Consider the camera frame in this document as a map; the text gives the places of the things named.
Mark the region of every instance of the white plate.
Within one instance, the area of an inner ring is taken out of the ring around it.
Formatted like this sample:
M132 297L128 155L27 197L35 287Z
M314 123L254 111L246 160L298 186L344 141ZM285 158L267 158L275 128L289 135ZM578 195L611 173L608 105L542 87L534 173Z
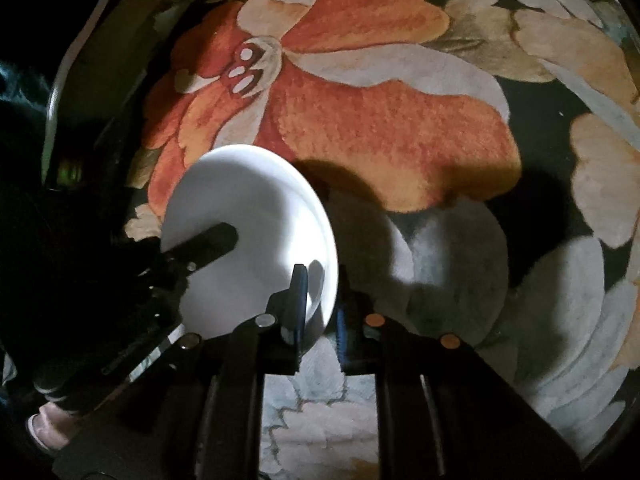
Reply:
M180 304L187 330L215 337L264 312L269 296L289 286L294 264L309 271L307 322L313 317L313 332L324 330L338 259L329 220L304 177L257 146L212 150L189 168L169 200L162 250L217 222L238 230L238 244L190 277Z

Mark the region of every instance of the orange flower pattern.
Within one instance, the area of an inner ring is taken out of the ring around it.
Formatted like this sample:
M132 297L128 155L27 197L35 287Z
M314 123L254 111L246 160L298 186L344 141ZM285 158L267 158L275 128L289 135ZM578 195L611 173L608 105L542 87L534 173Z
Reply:
M464 62L436 53L434 70L474 70L468 88L440 88L446 78L429 73L434 51L418 45L448 23L424 0L247 0L215 8L177 41L171 72L145 102L143 147L162 147L147 189L151 209L162 218L186 168L235 142L266 147L312 180L387 210L511 189L520 159L499 86L471 65L448 68ZM394 45L397 68L384 50ZM401 73L406 67L420 77Z

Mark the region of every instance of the white petal pattern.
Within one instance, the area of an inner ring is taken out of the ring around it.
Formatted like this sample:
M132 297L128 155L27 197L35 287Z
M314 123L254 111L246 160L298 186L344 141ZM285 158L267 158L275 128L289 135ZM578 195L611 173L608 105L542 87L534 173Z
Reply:
M593 23L598 28L602 28L602 20L598 17L595 10L586 0L558 0L565 9L567 9L576 18L580 18L585 22Z
M603 377L583 395L549 413L546 421L559 433L571 431L600 414L622 386L628 368L620 366Z
M265 375L264 395L262 396L262 427L281 426L284 422L279 414L282 408L295 409L298 395L287 376Z
M204 78L198 74L190 74L187 69L183 68L175 73L174 89L178 94L193 94L218 79L220 76Z
M300 371L291 378L302 400L324 401L342 397L344 374L334 346L324 336L302 357Z
M375 402L375 375L354 375L346 378L346 398L351 402Z
M609 370L629 330L638 290L620 280L605 295L600 319L580 356L551 382L531 397L551 400L551 407L563 406L583 395Z
M258 136L260 123L269 100L269 89L262 93L246 108L231 117L216 135L213 148L229 144L252 144Z
M279 40L309 12L316 0L248 0L238 12L238 27L252 36Z
M607 431L624 411L623 401L614 402L589 422L561 433L562 437L574 448L578 458L583 460L602 441Z
M349 86L366 88L400 80L425 94L475 97L509 122L509 105L496 79L451 54L416 44L388 44L357 51L286 55L305 72Z
M580 237L540 258L505 307L518 341L520 388L545 384L585 347L600 317L604 262L600 242Z
M294 478L376 478L378 423L373 403L308 402L285 412L286 428L273 430L276 458Z

